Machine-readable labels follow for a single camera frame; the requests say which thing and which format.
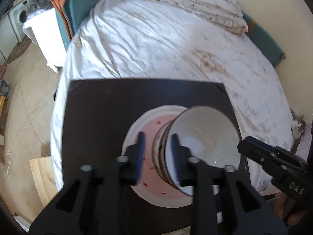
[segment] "pink liquid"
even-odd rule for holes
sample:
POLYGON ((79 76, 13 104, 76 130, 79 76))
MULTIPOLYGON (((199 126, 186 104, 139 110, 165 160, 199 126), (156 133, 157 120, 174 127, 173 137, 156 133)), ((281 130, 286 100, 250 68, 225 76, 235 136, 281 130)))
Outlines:
POLYGON ((173 120, 176 117, 176 115, 160 116, 149 121, 141 129, 141 131, 145 132, 146 134, 146 149, 143 161, 143 170, 139 184, 142 184, 149 192, 156 195, 157 197, 164 197, 166 199, 181 199, 187 196, 160 178, 153 167, 151 149, 153 139, 158 130, 166 122, 173 120))

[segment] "white bedsheet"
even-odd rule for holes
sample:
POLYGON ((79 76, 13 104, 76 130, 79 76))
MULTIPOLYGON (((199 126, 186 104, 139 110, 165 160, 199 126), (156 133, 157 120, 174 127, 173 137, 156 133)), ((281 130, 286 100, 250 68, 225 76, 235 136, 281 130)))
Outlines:
MULTIPOLYGON (((291 149, 292 116, 274 68, 245 35, 179 8, 142 0, 101 0, 73 38, 51 120, 51 155, 63 186, 61 149, 67 90, 73 79, 169 78, 224 83, 242 138, 291 149)), ((249 160, 252 185, 270 176, 249 160)))

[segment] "white cabinet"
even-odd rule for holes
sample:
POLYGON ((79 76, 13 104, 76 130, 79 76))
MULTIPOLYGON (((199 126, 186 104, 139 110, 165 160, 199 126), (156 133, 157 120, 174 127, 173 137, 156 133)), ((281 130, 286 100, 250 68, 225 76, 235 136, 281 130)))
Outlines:
POLYGON ((55 72, 58 71, 56 67, 63 67, 66 50, 54 8, 27 20, 23 25, 23 31, 33 42, 38 43, 46 58, 47 66, 55 72))
POLYGON ((10 55, 17 43, 18 39, 12 29, 9 16, 5 15, 0 20, 0 50, 5 59, 10 55))

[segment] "cat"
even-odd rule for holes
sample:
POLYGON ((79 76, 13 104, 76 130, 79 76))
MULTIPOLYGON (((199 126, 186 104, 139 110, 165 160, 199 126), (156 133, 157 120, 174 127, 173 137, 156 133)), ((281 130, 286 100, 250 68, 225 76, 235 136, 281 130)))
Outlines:
POLYGON ((306 122, 303 119, 304 116, 298 117, 291 108, 290 111, 293 118, 293 121, 291 123, 292 136, 294 139, 299 139, 303 136, 306 130, 306 122))

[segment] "screw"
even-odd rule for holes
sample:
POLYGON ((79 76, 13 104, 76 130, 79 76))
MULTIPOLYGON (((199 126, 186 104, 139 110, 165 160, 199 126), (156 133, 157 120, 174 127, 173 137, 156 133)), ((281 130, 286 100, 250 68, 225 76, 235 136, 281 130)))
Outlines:
POLYGON ((128 161, 128 157, 126 155, 121 155, 116 158, 119 163, 125 163, 128 161))
POLYGON ((234 171, 236 171, 235 167, 232 166, 232 165, 230 165, 230 164, 224 166, 224 169, 225 169, 227 172, 234 172, 234 171))
POLYGON ((195 157, 195 156, 191 156, 191 157, 188 158, 188 162, 190 162, 192 164, 195 164, 195 163, 200 162, 200 160, 197 157, 195 157))
POLYGON ((80 170, 81 171, 84 171, 84 172, 88 172, 88 171, 91 171, 92 170, 92 167, 90 165, 82 165, 80 167, 80 170))

